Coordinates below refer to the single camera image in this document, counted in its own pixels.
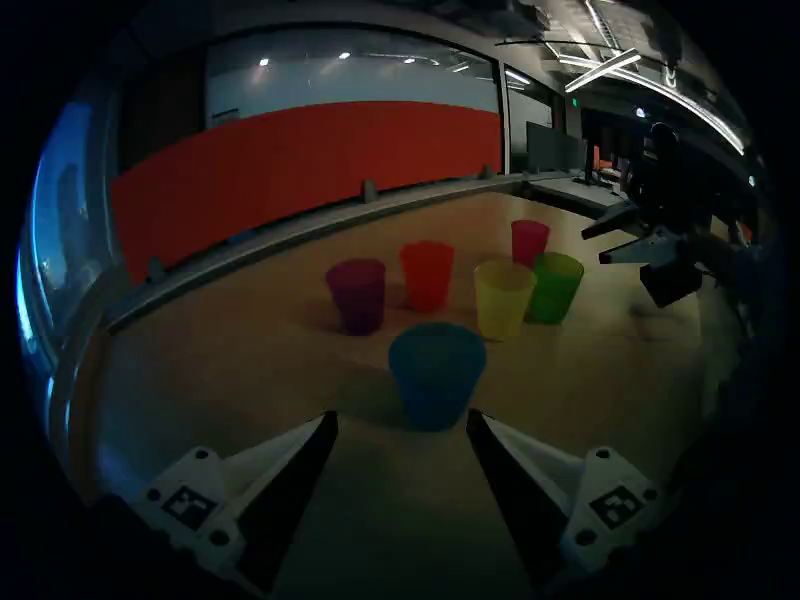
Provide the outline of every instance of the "table surface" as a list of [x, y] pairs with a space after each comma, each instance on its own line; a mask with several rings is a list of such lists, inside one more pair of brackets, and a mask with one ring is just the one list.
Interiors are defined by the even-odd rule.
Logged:
[[[487, 342], [472, 405], [582, 455], [616, 448], [663, 480], [701, 425], [697, 299], [659, 310], [636, 265], [599, 265], [597, 253], [630, 236], [583, 241], [589, 220], [512, 196], [450, 200], [308, 242], [159, 308], [112, 339], [99, 383], [96, 471], [130, 498], [198, 444], [222, 456], [325, 409], [339, 438], [295, 534], [276, 597], [330, 589], [349, 597], [529, 597], [513, 542], [463, 422], [414, 431], [387, 366], [392, 340], [425, 321], [476, 329], [472, 272], [508, 256], [510, 224], [552, 228], [549, 249], [586, 273], [560, 326], [525, 325]], [[438, 239], [456, 249], [450, 302], [434, 315], [406, 306], [398, 251]], [[339, 331], [323, 274], [336, 262], [387, 266], [383, 328]]]

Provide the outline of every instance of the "orange panel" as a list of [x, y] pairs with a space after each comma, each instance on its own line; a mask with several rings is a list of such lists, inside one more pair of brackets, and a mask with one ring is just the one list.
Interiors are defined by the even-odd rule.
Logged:
[[346, 102], [266, 113], [170, 146], [112, 184], [128, 270], [171, 266], [247, 229], [379, 190], [501, 163], [496, 113], [422, 102]]

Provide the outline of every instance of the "ceiling light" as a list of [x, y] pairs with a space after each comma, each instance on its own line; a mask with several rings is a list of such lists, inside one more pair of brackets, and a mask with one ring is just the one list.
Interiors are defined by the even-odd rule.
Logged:
[[545, 43], [544, 43], [544, 45], [545, 45], [545, 46], [547, 46], [547, 49], [548, 49], [548, 50], [550, 50], [550, 52], [552, 52], [552, 53], [553, 53], [553, 55], [554, 55], [556, 58], [558, 58], [558, 51], [556, 51], [556, 49], [555, 49], [555, 48], [553, 48], [553, 45], [552, 45], [550, 42], [545, 42]]
[[[596, 60], [581, 58], [578, 56], [569, 56], [566, 54], [560, 55], [558, 61], [565, 65], [574, 65], [576, 67], [584, 67], [587, 69], [592, 69], [600, 65], [600, 63], [598, 63]], [[724, 121], [708, 112], [694, 100], [691, 100], [676, 90], [672, 90], [664, 85], [656, 83], [655, 81], [651, 81], [639, 73], [616, 70], [606, 73], [606, 75], [610, 77], [616, 77], [617, 79], [623, 79], [631, 83], [636, 83], [642, 87], [646, 87], [649, 90], [657, 92], [666, 98], [669, 98], [673, 102], [680, 104], [686, 110], [705, 121], [708, 126], [725, 138], [725, 141], [733, 146], [739, 154], [744, 156], [744, 145], [739, 137], [733, 132], [733, 130]]]
[[642, 55], [639, 54], [639, 51], [636, 50], [636, 48], [629, 48], [622, 54], [619, 54], [618, 56], [615, 56], [614, 58], [607, 60], [606, 62], [592, 69], [591, 71], [587, 71], [577, 79], [570, 81], [566, 85], [564, 90], [568, 94], [574, 92], [579, 87], [582, 87], [587, 83], [594, 81], [598, 77], [602, 77], [603, 75], [611, 71], [619, 71], [619, 69], [621, 69], [625, 65], [629, 65], [631, 63], [636, 62], [637, 60], [641, 60], [641, 58]]
[[525, 85], [529, 85], [530, 84], [530, 80], [529, 79], [525, 79], [522, 75], [517, 75], [516, 73], [514, 73], [514, 71], [509, 71], [508, 69], [506, 69], [506, 75], [508, 75], [509, 77], [513, 77], [517, 81], [521, 81]]

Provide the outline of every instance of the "ceiling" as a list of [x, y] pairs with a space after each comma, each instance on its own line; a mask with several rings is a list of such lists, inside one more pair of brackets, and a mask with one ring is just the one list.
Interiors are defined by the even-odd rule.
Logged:
[[[349, 12], [343, 7], [351, 5]], [[569, 66], [558, 60], [559, 55], [602, 61], [615, 51], [635, 48], [644, 57], [631, 67], [637, 75], [661, 84], [664, 65], [675, 67], [677, 92], [699, 105], [714, 118], [722, 119], [742, 141], [747, 140], [746, 121], [736, 102], [725, 88], [716, 70], [702, 51], [686, 36], [677, 23], [655, 0], [342, 0], [341, 10], [331, 11], [339, 2], [334, 0], [152, 0], [134, 19], [129, 31], [132, 36], [120, 36], [111, 54], [119, 62], [131, 62], [136, 56], [142, 64], [140, 49], [145, 49], [150, 61], [170, 56], [183, 48], [213, 40], [220, 35], [258, 27], [272, 22], [263, 9], [293, 9], [305, 15], [307, 21], [320, 19], [320, 14], [346, 14], [338, 20], [355, 19], [364, 7], [403, 8], [406, 15], [424, 13], [430, 21], [445, 22], [478, 34], [484, 50], [487, 45], [526, 42], [506, 46], [509, 64], [522, 69], [528, 65], [528, 75], [549, 79], [552, 89], [564, 85], [586, 72], [588, 67]], [[406, 18], [401, 28], [413, 28], [413, 19]], [[352, 40], [358, 51], [385, 52], [385, 36], [370, 39], [368, 34]], [[340, 39], [328, 44], [324, 38], [309, 46], [310, 40], [297, 40], [294, 51], [328, 53], [338, 47]], [[402, 50], [402, 36], [391, 44], [392, 52]], [[409, 41], [409, 53], [423, 54], [442, 65], [468, 56], [456, 52], [441, 54], [441, 46], [432, 44], [422, 52], [420, 40]], [[291, 50], [292, 46], [283, 44]], [[662, 96], [629, 82], [601, 78], [582, 88], [582, 93], [613, 93], [628, 96], [631, 102], [659, 105], [665, 114], [672, 111], [676, 119], [687, 117], [686, 109], [674, 102], [664, 102]], [[697, 122], [698, 131], [705, 125]]]
[[[677, 90], [718, 115], [747, 138], [745, 118], [700, 48], [654, 0], [383, 0], [452, 21], [497, 43], [533, 40], [526, 46], [548, 73], [565, 84], [586, 72], [557, 60], [557, 54], [603, 61], [615, 50], [635, 48], [643, 60], [631, 68], [661, 83], [665, 66], [676, 73]], [[631, 90], [631, 98], [663, 105], [654, 92], [624, 82], [593, 85], [603, 93]], [[667, 103], [667, 110], [685, 112]]]

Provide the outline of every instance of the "window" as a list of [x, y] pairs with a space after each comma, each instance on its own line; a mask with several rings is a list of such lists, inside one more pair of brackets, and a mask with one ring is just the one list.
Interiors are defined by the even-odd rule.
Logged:
[[506, 69], [508, 89], [511, 171], [528, 169], [528, 123], [553, 127], [555, 93], [544, 85], [513, 69]]
[[65, 105], [42, 151], [31, 199], [31, 254], [54, 340], [111, 265], [105, 202], [108, 98], [80, 92]]
[[246, 119], [298, 106], [385, 100], [499, 112], [488, 60], [401, 34], [281, 31], [209, 49], [209, 128], [228, 122], [224, 117], [231, 114]]

